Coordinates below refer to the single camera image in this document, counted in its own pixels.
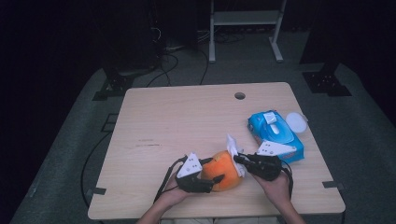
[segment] hole in table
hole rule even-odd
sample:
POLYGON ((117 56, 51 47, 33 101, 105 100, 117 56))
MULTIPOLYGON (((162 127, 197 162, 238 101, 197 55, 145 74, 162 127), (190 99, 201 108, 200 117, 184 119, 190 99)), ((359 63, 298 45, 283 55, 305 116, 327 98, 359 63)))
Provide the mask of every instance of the hole in table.
POLYGON ((244 93, 242 93, 242 92, 237 92, 235 95, 235 98, 236 99, 238 99, 238 100, 243 100, 243 99, 245 99, 245 97, 246 97, 246 95, 244 94, 244 93))

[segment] orange ball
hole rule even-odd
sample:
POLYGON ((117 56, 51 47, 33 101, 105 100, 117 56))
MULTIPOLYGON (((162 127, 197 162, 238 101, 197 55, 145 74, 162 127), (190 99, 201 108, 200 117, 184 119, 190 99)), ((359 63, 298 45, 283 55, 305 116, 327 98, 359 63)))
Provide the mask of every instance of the orange ball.
POLYGON ((224 175, 224 178, 213 186, 213 191, 224 191, 239 185, 243 179, 233 165, 233 159, 227 150, 221 151, 213 156, 213 160, 203 165, 202 179, 213 179, 224 175))

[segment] blue box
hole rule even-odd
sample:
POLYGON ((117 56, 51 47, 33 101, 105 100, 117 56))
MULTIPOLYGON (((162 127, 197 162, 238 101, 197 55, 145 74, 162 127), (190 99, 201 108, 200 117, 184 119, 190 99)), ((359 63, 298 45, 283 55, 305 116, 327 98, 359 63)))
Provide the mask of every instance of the blue box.
POLYGON ((295 147, 296 151, 277 155, 282 161, 291 163, 304 158, 304 145, 292 131, 288 123, 275 110, 268 110, 253 114, 247 120, 247 127, 254 139, 259 144, 263 141, 271 141, 290 147, 295 147), (267 121, 264 115, 270 115, 273 121, 267 121))

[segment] wooden table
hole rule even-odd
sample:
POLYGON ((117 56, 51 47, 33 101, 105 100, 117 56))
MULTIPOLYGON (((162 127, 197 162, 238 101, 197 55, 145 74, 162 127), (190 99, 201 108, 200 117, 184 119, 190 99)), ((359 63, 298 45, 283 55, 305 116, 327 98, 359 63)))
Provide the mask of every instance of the wooden table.
MULTIPOLYGON (((200 159, 212 157, 226 149, 227 133, 245 153, 254 153, 259 146, 248 131, 248 118, 269 109, 276 109, 283 117, 292 111, 302 113, 287 83, 128 90, 97 182, 97 188, 106 189, 106 193, 93 195, 89 217, 140 218, 152 205, 174 161, 192 151, 200 159), (238 92, 245 99, 236 99, 238 92)), ((342 213, 345 204, 337 188, 323 187, 322 182, 332 181, 332 176, 309 127, 298 136, 304 144, 305 159, 290 165, 294 177, 292 202, 297 211, 342 213)), ((247 174, 235 189, 195 195, 163 217, 273 215, 278 215, 277 210, 247 174)))

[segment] metal stand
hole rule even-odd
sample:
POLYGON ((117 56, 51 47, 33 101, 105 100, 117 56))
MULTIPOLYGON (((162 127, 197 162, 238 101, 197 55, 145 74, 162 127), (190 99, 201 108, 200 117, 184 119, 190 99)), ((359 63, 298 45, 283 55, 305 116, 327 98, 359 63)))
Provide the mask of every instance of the metal stand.
POLYGON ((214 0, 210 3, 210 40, 209 40, 209 61, 216 61, 215 53, 215 26, 217 25, 262 25, 273 24, 276 26, 274 36, 269 37, 271 48, 278 63, 283 62, 282 54, 277 46, 277 37, 282 24, 287 0, 282 0, 280 10, 268 11, 225 11, 215 12, 214 0))
POLYGON ((329 96, 351 96, 346 86, 341 85, 334 75, 339 62, 332 58, 318 72, 304 72, 303 76, 313 93, 327 93, 329 96))
POLYGON ((135 77, 124 77, 113 67, 104 67, 106 80, 102 89, 93 96, 93 101, 105 101, 107 97, 124 96, 132 87, 135 77))

